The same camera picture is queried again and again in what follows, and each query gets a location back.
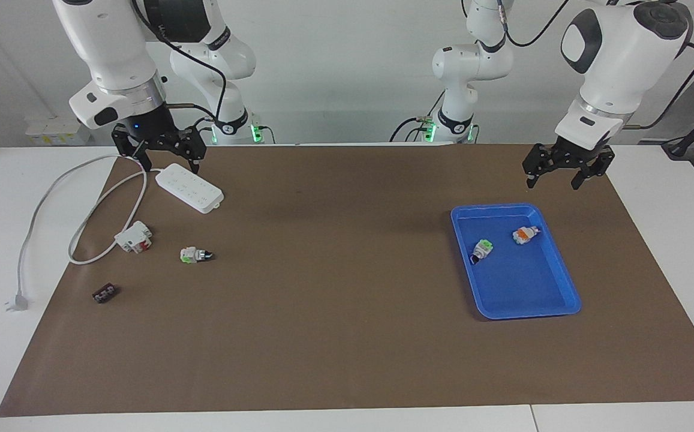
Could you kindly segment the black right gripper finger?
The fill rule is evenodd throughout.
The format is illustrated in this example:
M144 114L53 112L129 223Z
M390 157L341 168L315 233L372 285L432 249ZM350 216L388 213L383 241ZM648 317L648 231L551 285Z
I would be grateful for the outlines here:
M115 125L113 127L112 139L120 156L132 158L139 163L145 172L151 172L152 162L149 156L146 155L147 143L145 140L142 142L132 140L133 138L128 134L125 125Z
M193 174L198 175L207 147L196 126L176 130L170 134L171 153L184 158Z

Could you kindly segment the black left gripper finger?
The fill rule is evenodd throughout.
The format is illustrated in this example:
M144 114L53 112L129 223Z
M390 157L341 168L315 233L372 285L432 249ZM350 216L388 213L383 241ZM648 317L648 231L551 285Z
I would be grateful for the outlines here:
M535 144L523 159L522 169L527 176L527 187L532 189L542 175L563 168L565 154L555 145Z
M570 182L572 189L578 190L588 179L604 175L614 158L613 149L603 149L593 160L579 160L578 171Z

